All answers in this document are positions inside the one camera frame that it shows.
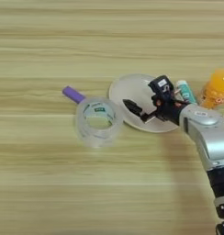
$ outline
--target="robotic arm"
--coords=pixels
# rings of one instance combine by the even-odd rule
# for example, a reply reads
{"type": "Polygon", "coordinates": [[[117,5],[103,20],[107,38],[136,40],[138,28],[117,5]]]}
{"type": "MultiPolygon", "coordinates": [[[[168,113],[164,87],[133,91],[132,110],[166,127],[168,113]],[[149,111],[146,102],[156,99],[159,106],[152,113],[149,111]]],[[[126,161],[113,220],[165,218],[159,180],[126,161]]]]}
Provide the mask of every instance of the robotic arm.
{"type": "MultiPolygon", "coordinates": [[[[218,216],[224,219],[224,117],[219,112],[175,99],[174,86],[165,76],[149,83],[155,93],[151,98],[157,109],[147,114],[131,100],[127,109],[147,123],[157,117],[172,121],[192,139],[215,194],[218,216]]],[[[224,222],[217,225],[217,235],[224,235],[224,222]]]]}

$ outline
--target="orange object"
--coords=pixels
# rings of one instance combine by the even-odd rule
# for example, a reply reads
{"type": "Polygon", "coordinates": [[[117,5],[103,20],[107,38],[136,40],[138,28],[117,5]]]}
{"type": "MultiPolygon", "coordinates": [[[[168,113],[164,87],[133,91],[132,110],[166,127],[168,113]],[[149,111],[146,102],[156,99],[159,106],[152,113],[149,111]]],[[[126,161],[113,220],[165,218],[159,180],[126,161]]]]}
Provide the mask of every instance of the orange object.
{"type": "Polygon", "coordinates": [[[216,70],[206,84],[201,106],[214,108],[224,103],[224,69],[216,70]]]}

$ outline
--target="purple object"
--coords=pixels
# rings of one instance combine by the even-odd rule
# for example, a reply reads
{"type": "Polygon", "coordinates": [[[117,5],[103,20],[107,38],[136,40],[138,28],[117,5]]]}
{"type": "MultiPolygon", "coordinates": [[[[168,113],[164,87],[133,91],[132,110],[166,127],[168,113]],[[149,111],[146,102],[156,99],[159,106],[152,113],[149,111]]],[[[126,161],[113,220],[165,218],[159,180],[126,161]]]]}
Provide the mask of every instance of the purple object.
{"type": "Polygon", "coordinates": [[[75,103],[79,104],[81,101],[85,99],[85,96],[72,89],[70,86],[66,86],[62,90],[63,94],[70,99],[72,99],[75,103]]]}

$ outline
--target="small bottle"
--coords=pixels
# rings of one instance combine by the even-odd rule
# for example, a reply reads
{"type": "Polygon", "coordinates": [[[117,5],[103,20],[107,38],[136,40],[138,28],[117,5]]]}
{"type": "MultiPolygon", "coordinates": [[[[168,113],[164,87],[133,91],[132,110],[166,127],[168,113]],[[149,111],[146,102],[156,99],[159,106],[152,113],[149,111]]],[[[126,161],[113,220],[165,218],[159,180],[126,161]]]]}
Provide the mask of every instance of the small bottle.
{"type": "Polygon", "coordinates": [[[190,86],[188,85],[187,81],[185,80],[178,81],[176,83],[176,87],[177,89],[180,89],[181,96],[186,102],[197,104],[196,98],[190,86]]]}
{"type": "Polygon", "coordinates": [[[202,93],[201,106],[215,108],[224,103],[224,69],[216,70],[210,81],[205,85],[202,93]]]}

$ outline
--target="wooden table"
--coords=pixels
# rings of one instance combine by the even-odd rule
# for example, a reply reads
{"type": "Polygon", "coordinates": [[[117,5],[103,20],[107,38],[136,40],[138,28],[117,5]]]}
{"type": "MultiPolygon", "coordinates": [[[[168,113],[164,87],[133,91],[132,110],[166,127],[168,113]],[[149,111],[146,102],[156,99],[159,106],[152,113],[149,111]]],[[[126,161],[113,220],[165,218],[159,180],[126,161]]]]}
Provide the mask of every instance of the wooden table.
{"type": "Polygon", "coordinates": [[[224,67],[224,1],[0,0],[0,235],[209,235],[218,222],[195,144],[124,125],[77,139],[71,85],[106,96],[128,73],[224,67]]]}

